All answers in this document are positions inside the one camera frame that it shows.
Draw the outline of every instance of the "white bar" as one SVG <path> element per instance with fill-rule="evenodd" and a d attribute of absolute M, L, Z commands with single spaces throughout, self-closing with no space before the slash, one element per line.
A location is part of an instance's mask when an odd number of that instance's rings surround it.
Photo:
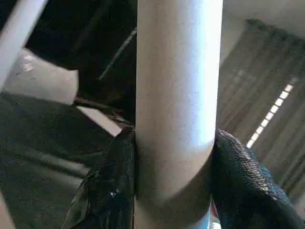
<path fill-rule="evenodd" d="M 138 0 L 135 228 L 206 229 L 222 0 Z"/>
<path fill-rule="evenodd" d="M 0 35 L 0 92 L 48 0 L 19 0 Z"/>
<path fill-rule="evenodd" d="M 1 192 L 0 192 L 0 222 L 2 228 L 5 229 L 16 228 Z"/>

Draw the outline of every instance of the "wall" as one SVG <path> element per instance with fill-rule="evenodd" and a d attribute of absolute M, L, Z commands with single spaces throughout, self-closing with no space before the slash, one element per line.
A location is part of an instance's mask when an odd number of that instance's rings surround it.
<path fill-rule="evenodd" d="M 245 29 L 245 20 L 233 16 L 227 12 L 223 12 L 220 66 L 235 47 Z"/>

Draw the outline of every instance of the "white wall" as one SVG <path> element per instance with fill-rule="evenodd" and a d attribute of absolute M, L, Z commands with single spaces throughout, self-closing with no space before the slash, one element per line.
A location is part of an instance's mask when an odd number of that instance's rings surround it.
<path fill-rule="evenodd" d="M 220 66 L 235 47 L 239 38 L 246 29 L 246 21 L 233 16 L 229 13 L 223 13 L 222 37 L 220 48 Z"/>
<path fill-rule="evenodd" d="M 224 0 L 224 9 L 244 19 L 259 19 L 305 38 L 304 0 Z"/>

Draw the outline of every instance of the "black fabric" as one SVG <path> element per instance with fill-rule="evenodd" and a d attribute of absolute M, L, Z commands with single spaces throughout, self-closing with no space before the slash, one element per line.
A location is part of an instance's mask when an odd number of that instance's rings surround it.
<path fill-rule="evenodd" d="M 269 171 L 237 138 L 217 131 L 212 195 L 223 229 L 304 228 Z"/>

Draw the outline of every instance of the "gray floor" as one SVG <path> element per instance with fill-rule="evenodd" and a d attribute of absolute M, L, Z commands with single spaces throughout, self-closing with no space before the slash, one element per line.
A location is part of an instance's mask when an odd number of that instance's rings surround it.
<path fill-rule="evenodd" d="M 66 105 L 2 94 L 0 110 L 0 188 L 16 228 L 60 228 L 112 137 Z"/>

